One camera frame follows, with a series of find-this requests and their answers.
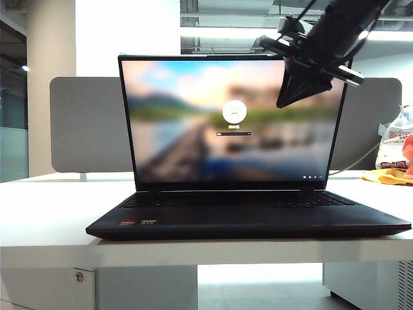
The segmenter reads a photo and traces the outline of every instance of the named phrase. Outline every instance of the ceiling light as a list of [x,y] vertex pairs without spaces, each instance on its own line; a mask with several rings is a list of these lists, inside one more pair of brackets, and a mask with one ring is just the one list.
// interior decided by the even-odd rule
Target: ceiling light
[[277,28],[236,28],[236,27],[181,27],[181,37],[211,37],[218,39],[255,39],[266,35],[272,39],[279,37]]
[[[359,39],[363,39],[368,34],[363,31]],[[413,32],[411,31],[371,31],[368,34],[369,41],[413,41]]]

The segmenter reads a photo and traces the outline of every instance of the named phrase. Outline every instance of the user avatar icon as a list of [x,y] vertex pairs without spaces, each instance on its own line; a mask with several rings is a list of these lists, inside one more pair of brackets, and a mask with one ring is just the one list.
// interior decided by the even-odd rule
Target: user avatar icon
[[224,104],[222,115],[227,122],[238,124],[247,116],[247,107],[240,100],[231,100]]

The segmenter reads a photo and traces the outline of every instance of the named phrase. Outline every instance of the ceiling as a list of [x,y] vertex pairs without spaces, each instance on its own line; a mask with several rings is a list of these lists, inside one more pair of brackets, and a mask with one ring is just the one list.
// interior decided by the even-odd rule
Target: ceiling
[[[212,26],[212,27],[274,27],[278,26],[279,15],[298,15],[310,0],[180,0],[181,26]],[[318,0],[303,18],[314,23],[331,0]],[[413,0],[393,1],[387,7],[381,18],[402,19],[411,18]],[[412,21],[378,21],[376,30],[410,30]],[[227,54],[227,53],[261,53],[253,47],[255,38],[181,38],[182,54]],[[394,53],[393,48],[377,51],[377,43],[369,43],[359,53],[359,58],[370,57],[368,46],[375,56]],[[402,51],[413,51],[413,43],[401,44]]]

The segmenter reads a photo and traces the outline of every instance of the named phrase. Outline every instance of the taskbar icons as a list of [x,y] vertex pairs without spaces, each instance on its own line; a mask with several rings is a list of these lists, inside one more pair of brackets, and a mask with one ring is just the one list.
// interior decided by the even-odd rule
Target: taskbar icons
[[303,176],[304,180],[322,180],[323,176]]

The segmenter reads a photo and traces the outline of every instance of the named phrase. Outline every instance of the gray desk divider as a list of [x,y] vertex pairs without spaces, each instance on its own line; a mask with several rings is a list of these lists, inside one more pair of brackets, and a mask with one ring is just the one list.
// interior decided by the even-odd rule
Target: gray desk divider
[[[379,124],[393,121],[399,114],[400,105],[401,83],[398,79],[370,77],[360,87],[348,86],[330,169],[344,169],[379,143]],[[352,169],[375,169],[378,150]]]
[[[396,79],[368,78],[361,87],[348,87],[331,168],[346,167],[377,143],[379,123],[392,121],[400,104]],[[118,77],[56,77],[50,83],[50,119],[55,170],[132,171]],[[355,169],[373,169],[376,154]]]
[[50,120],[55,170],[133,170],[118,77],[56,77]]

